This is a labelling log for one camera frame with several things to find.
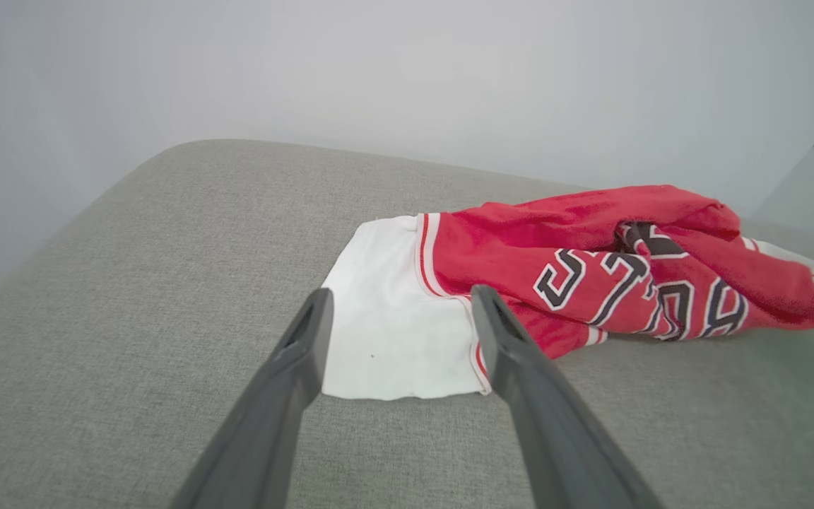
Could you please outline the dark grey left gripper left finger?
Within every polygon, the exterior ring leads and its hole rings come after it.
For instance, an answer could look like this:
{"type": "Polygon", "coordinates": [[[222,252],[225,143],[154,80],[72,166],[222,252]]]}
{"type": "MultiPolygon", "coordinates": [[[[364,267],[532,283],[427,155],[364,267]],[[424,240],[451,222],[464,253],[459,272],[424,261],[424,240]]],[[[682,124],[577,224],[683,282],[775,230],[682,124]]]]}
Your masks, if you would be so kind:
{"type": "Polygon", "coordinates": [[[174,508],[283,508],[302,415],[319,396],[334,319],[314,290],[172,499],[174,508]]]}

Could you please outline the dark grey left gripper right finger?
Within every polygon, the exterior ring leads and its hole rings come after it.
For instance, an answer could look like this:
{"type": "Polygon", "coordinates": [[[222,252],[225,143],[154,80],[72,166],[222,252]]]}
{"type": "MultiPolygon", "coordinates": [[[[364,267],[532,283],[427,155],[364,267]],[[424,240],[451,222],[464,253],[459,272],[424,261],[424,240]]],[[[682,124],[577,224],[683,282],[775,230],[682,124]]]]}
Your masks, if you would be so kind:
{"type": "Polygon", "coordinates": [[[489,286],[471,292],[492,389],[507,403],[538,508],[662,503],[574,387],[489,286]]]}

